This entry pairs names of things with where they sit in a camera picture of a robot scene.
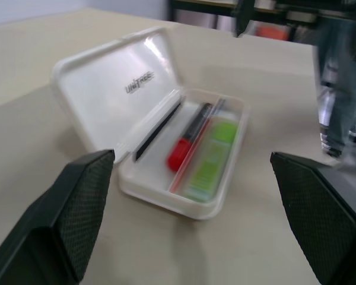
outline unitree logo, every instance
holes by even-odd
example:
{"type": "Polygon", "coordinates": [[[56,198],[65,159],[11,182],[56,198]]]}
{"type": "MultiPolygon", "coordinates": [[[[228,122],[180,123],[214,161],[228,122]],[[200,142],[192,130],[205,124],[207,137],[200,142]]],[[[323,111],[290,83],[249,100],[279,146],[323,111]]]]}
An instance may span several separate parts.
{"type": "Polygon", "coordinates": [[[148,71],[143,76],[133,79],[133,82],[125,87],[125,91],[127,93],[136,92],[142,86],[144,86],[147,82],[151,81],[154,78],[154,72],[148,71]]]}

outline white plastic case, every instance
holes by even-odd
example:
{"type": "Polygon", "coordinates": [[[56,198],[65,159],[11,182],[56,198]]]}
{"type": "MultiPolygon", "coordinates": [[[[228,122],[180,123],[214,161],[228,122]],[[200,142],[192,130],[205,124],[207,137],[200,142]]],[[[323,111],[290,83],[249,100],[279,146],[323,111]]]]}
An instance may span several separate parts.
{"type": "Polygon", "coordinates": [[[95,47],[56,64],[55,96],[88,151],[115,150],[120,189],[197,220],[223,205],[247,127],[249,108],[237,98],[182,86],[164,28],[152,28],[95,47]],[[206,203],[171,193],[166,158],[201,103],[225,98],[239,130],[217,194],[206,203]],[[135,161],[134,153],[179,102],[181,108],[135,161]]]}

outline jeans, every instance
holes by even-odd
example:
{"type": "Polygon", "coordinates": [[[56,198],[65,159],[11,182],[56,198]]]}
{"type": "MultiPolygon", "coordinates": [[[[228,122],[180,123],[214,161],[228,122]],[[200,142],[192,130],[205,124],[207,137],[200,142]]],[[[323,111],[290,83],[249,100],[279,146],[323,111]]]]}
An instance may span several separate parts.
{"type": "Polygon", "coordinates": [[[327,131],[327,142],[329,147],[341,151],[348,142],[349,131],[356,120],[356,61],[352,59],[349,46],[354,24],[355,22],[349,20],[326,19],[320,27],[320,38],[317,42],[321,75],[329,59],[338,64],[335,102],[327,131]]]}

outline table surface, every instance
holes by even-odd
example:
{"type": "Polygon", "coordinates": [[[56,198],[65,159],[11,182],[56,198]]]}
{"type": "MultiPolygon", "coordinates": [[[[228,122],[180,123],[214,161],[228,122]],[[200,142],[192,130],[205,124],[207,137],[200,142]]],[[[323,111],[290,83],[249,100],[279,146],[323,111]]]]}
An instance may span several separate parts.
{"type": "Polygon", "coordinates": [[[269,162],[271,151],[322,158],[312,47],[93,9],[0,26],[0,244],[64,165],[85,153],[50,90],[54,63],[152,26],[171,28],[187,86],[251,105],[249,129],[212,220],[129,198],[113,175],[82,284],[318,284],[269,162]]]}

